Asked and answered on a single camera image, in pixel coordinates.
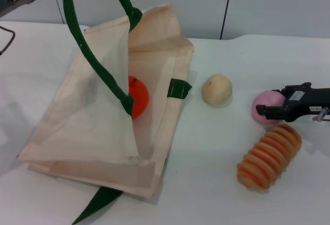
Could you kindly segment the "orange striped toy bread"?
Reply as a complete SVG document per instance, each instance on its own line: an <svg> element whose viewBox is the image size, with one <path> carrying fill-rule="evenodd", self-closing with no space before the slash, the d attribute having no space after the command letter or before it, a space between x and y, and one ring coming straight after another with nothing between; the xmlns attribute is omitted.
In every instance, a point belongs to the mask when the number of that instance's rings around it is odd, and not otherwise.
<svg viewBox="0 0 330 225"><path fill-rule="evenodd" d="M302 146L300 134L287 124L265 133L237 165L237 180L253 191L268 190Z"/></svg>

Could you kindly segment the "white canvas handbag green handles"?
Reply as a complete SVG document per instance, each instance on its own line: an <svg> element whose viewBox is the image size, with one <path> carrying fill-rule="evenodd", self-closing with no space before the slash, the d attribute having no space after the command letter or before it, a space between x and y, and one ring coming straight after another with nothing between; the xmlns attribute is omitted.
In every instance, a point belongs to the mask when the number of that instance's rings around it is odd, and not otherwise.
<svg viewBox="0 0 330 225"><path fill-rule="evenodd" d="M169 4L145 11L119 0L126 16L82 31L73 0L63 0L79 46L71 68L18 159L30 169L95 184L82 221L126 192L158 191L188 83L193 44ZM149 93L132 119L128 77Z"/></svg>

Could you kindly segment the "orange toy fruit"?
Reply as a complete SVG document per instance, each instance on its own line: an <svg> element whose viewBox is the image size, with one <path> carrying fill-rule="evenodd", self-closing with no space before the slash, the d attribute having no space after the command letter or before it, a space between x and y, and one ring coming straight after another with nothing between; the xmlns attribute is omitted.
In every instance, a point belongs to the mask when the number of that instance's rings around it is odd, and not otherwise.
<svg viewBox="0 0 330 225"><path fill-rule="evenodd" d="M128 77L128 87L129 94L134 99L131 117L135 119L146 110L149 103L149 92L146 85L134 76Z"/></svg>

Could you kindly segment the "beige toy potato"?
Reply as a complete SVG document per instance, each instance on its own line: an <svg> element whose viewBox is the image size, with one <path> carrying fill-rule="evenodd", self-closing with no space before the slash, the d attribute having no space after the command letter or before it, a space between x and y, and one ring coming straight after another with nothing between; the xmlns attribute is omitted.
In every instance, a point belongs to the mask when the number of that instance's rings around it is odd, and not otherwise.
<svg viewBox="0 0 330 225"><path fill-rule="evenodd" d="M222 74L211 76L202 86L202 98L208 105L222 105L232 95L232 83Z"/></svg>

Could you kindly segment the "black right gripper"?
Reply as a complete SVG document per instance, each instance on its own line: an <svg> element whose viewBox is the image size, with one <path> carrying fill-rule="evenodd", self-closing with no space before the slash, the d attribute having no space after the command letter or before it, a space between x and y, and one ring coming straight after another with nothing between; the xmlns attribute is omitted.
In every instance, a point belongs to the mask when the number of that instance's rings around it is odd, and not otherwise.
<svg viewBox="0 0 330 225"><path fill-rule="evenodd" d="M305 115L313 115L313 120L321 122L330 115L330 88L314 89L311 83L273 89L285 97L283 106L256 105L259 115L268 120L293 122Z"/></svg>

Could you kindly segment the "pink toy peach green heart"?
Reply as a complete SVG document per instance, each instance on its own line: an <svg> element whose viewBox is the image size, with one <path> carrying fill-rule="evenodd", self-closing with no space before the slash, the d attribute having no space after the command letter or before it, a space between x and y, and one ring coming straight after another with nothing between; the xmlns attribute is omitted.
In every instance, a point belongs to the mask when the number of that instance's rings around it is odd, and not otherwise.
<svg viewBox="0 0 330 225"><path fill-rule="evenodd" d="M252 118L264 125L275 125L280 123L280 120L268 120L265 116L259 115L256 109L257 105L265 106L282 106L285 101L285 97L276 91L268 90L260 93L252 103Z"/></svg>

